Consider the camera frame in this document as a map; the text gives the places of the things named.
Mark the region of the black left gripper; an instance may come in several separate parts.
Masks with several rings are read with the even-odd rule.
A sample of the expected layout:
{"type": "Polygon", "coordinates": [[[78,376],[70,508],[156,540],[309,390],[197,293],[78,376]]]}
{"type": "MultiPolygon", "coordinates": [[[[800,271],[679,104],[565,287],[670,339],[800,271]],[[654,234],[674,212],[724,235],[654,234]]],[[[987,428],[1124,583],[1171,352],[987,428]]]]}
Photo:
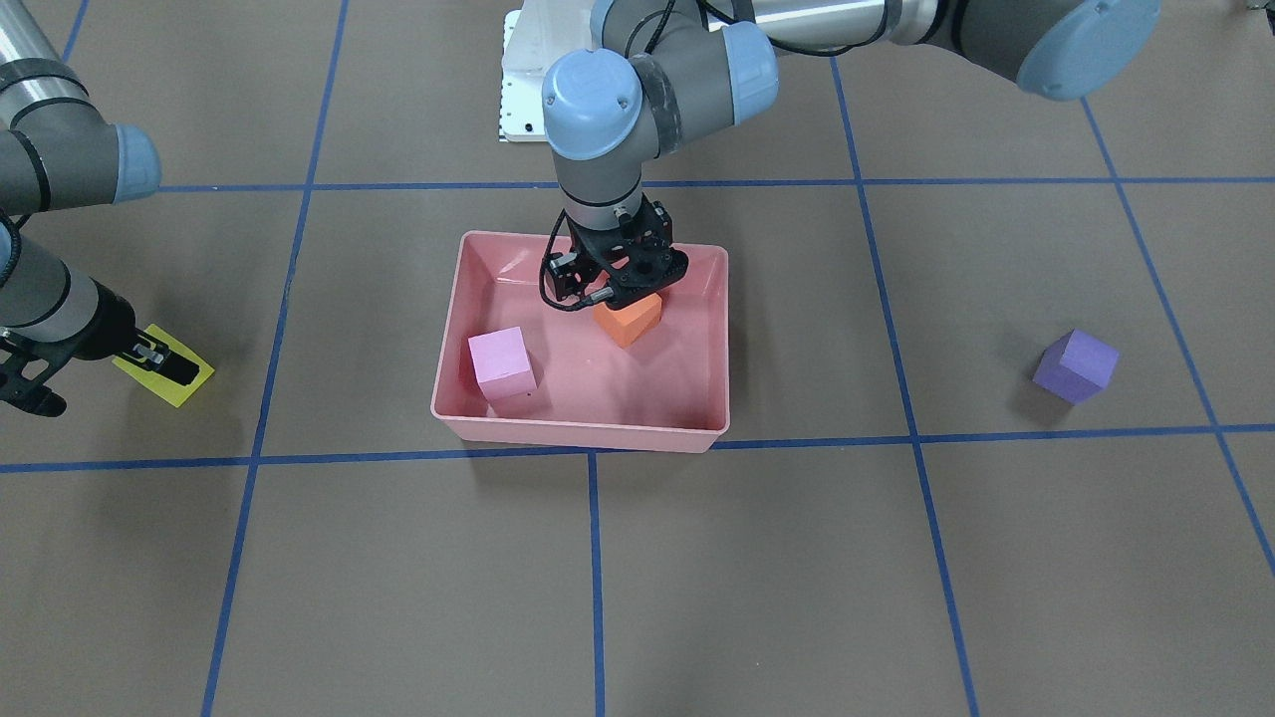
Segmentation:
{"type": "Polygon", "coordinates": [[[643,198],[615,230],[592,230],[561,211],[543,253],[543,304],[557,313],[620,309],[683,279],[688,256],[672,244],[672,216],[643,198]]]}

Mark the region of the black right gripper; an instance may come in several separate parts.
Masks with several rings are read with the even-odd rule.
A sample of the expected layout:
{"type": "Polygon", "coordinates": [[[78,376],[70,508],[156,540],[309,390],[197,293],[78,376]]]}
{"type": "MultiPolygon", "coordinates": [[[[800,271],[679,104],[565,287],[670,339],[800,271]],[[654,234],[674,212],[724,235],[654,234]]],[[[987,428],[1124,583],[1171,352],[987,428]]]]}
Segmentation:
{"type": "MultiPolygon", "coordinates": [[[[27,415],[56,418],[68,411],[68,401],[52,390],[47,381],[68,366],[70,344],[42,344],[23,339],[18,333],[4,333],[1,339],[1,399],[27,415]]],[[[201,366],[195,358],[164,344],[156,337],[133,337],[126,350],[115,353],[115,364],[136,381],[159,379],[177,387],[193,387],[201,366]]]]}

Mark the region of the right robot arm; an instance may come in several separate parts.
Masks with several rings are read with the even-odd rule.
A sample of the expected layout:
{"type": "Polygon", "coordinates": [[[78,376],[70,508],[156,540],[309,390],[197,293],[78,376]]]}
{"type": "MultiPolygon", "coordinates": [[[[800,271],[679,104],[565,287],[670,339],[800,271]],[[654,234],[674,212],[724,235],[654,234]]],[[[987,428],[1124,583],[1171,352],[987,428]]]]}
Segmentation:
{"type": "Polygon", "coordinates": [[[1,5],[1,398],[57,417],[68,401],[48,380],[73,358],[110,358],[147,390],[184,404],[209,364],[133,305],[24,232],[50,211],[154,195],[162,165],[142,128],[108,122],[20,1],[1,5]]]}

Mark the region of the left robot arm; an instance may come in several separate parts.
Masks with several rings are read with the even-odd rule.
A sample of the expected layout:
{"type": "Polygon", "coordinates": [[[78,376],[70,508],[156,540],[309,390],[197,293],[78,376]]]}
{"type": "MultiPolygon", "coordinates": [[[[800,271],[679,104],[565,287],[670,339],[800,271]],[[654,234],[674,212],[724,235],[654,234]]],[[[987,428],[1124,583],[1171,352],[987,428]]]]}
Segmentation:
{"type": "Polygon", "coordinates": [[[643,165],[765,114],[784,55],[836,57],[878,42],[946,50],[1056,102],[1128,66],[1156,1],[597,1],[593,45],[539,87],[564,208],[537,285],[557,313],[618,313],[680,282],[688,256],[643,191],[643,165]]]}

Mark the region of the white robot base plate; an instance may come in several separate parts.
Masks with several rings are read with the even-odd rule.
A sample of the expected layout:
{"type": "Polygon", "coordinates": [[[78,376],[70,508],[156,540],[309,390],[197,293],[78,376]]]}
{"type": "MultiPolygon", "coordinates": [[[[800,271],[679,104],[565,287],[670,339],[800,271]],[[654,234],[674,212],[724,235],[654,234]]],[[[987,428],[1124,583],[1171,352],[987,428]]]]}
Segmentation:
{"type": "Polygon", "coordinates": [[[504,18],[499,131],[504,142],[544,142],[541,91],[557,57],[551,1],[525,1],[504,18]]]}

